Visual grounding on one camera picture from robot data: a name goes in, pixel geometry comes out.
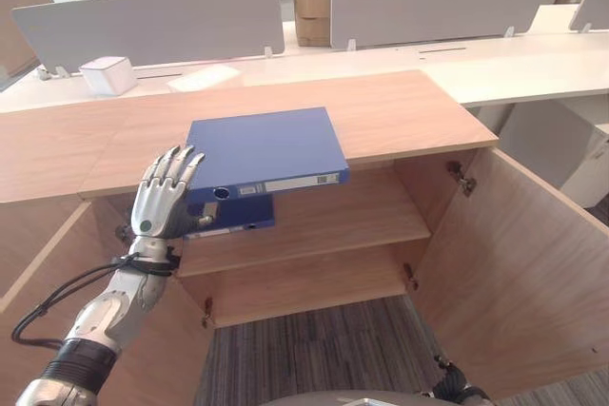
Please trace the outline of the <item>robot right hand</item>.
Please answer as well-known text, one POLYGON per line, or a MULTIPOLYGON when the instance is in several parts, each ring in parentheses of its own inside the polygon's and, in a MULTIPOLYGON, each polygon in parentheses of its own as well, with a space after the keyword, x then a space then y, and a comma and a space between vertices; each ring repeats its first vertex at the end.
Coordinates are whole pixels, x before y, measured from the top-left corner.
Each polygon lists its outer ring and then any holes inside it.
POLYGON ((493 406, 494 402, 481 388, 471 385, 465 374, 452 361, 439 355, 434 356, 442 370, 442 379, 431 390, 432 397, 458 405, 493 406))

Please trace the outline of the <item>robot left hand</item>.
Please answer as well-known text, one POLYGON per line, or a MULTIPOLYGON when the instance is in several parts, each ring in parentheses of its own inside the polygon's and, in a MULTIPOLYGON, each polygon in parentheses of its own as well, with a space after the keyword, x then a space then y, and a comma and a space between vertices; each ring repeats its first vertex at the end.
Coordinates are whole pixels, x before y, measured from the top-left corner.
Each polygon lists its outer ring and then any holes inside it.
POLYGON ((172 240, 215 221, 216 209, 197 216, 187 212, 189 183, 206 156, 201 152, 189 159, 193 150, 192 145, 176 145, 146 169, 130 217, 135 236, 172 240))

